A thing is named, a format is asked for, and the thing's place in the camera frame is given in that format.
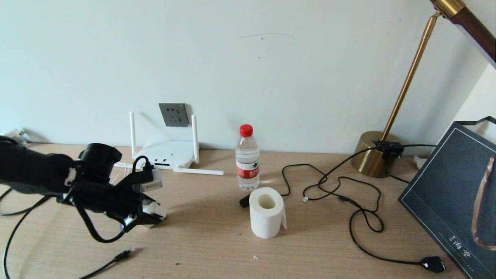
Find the brass lamp base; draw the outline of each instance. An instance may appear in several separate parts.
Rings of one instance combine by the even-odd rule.
[[[358,141],[355,153],[367,148],[375,147],[374,141],[378,141],[381,135],[382,132],[378,131],[363,133]],[[386,141],[399,142],[400,140],[393,135],[388,135]],[[393,163],[394,158],[384,160],[382,159],[382,155],[382,151],[372,149],[355,156],[351,159],[351,164],[356,170],[365,175],[379,178],[386,177],[386,170]]]

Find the white router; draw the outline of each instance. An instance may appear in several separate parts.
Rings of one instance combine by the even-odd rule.
[[[224,171],[189,169],[194,162],[198,164],[199,144],[196,130],[196,115],[191,115],[191,128],[193,130],[193,142],[183,140],[168,140],[152,143],[144,146],[136,153],[136,134],[134,132],[134,112],[129,112],[129,122],[131,126],[131,155],[133,159],[139,156],[146,156],[150,163],[159,169],[172,169],[175,172],[200,173],[223,175]],[[145,164],[140,161],[139,168]]]

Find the robotic arm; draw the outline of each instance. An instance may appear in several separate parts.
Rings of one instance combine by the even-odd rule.
[[[138,157],[132,173],[116,185],[109,183],[114,163],[121,157],[114,147],[91,143],[74,161],[64,154],[41,154],[0,137],[0,183],[21,193],[56,197],[59,203],[75,206],[93,238],[113,242],[136,225],[158,224],[165,217],[160,204],[143,193],[162,187],[160,172],[148,158]],[[140,159],[146,163],[136,172]],[[111,240],[101,238],[85,209],[117,220],[121,233]]]

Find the red bottle cap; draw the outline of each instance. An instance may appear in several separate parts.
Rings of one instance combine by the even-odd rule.
[[[244,138],[251,137],[251,135],[253,135],[253,127],[248,124],[241,125],[240,135]]]

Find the white wall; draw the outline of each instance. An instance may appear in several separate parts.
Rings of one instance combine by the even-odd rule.
[[[496,1],[466,0],[493,32]],[[263,150],[351,153],[382,130],[428,0],[0,0],[0,130],[44,141],[138,145],[166,133],[159,102],[198,115],[204,147],[233,148],[250,123]],[[282,33],[244,37],[260,33]],[[393,126],[434,143],[487,62],[440,18]]]
[[[496,69],[487,66],[453,121],[474,121],[486,116],[496,118]],[[496,125],[489,122],[472,127],[473,131],[496,144]]]

